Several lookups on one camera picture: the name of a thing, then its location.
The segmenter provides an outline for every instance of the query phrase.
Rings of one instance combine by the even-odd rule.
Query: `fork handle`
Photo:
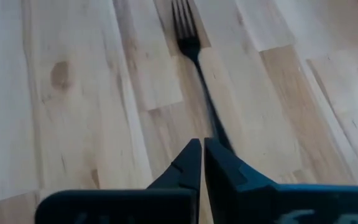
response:
[[[209,90],[204,79],[203,71],[201,70],[200,61],[198,59],[192,61],[196,66],[198,76],[201,80],[201,86],[203,87],[203,93],[206,100],[206,108],[208,111],[209,122],[212,126],[213,137],[217,138],[226,149],[234,153],[234,149],[231,147],[229,138],[227,137],[222,122],[219,119],[218,113],[216,112],[214,103],[212,102],[211,95],[209,94]]]

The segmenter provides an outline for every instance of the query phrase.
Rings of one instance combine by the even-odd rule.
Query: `wood knot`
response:
[[[68,63],[58,62],[50,72],[50,83],[56,90],[66,91],[70,87]]]

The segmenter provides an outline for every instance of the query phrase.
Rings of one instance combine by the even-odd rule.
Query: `black fork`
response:
[[[173,26],[175,28],[175,35],[180,52],[194,63],[197,68],[198,76],[201,80],[208,116],[213,130],[213,137],[218,139],[226,149],[234,152],[215,110],[211,95],[209,94],[208,87],[205,83],[203,72],[201,71],[200,61],[198,60],[201,43],[188,0],[173,0],[172,13]]]

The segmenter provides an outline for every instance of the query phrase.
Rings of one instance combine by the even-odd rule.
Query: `black plastic object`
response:
[[[215,224],[358,224],[358,187],[276,184],[214,139],[205,149]]]
[[[36,224],[198,223],[201,144],[192,139],[145,190],[67,190],[46,198]]]

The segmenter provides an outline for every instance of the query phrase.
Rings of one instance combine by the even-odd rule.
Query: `hardwood floor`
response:
[[[280,183],[358,185],[358,1],[190,5],[237,155]],[[63,189],[144,188],[209,135],[170,0],[0,0],[0,223]]]

